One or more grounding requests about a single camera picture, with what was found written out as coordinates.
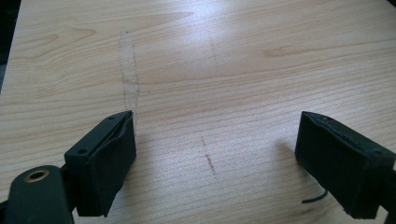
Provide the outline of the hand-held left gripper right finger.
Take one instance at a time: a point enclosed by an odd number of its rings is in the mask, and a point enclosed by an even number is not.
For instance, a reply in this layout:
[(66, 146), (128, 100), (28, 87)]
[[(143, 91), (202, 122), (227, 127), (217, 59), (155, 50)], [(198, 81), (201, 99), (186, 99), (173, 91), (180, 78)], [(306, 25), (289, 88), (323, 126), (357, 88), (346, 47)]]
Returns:
[(304, 111), (295, 157), (348, 215), (374, 219), (384, 208), (396, 219), (396, 153), (335, 119)]

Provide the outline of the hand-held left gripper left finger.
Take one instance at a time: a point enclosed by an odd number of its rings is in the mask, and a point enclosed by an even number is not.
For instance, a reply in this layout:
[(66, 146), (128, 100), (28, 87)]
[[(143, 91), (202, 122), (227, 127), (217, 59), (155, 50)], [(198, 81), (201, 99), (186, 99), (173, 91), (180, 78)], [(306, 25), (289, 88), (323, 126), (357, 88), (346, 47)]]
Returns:
[(106, 216), (136, 158), (134, 113), (103, 119), (64, 153), (82, 217)]

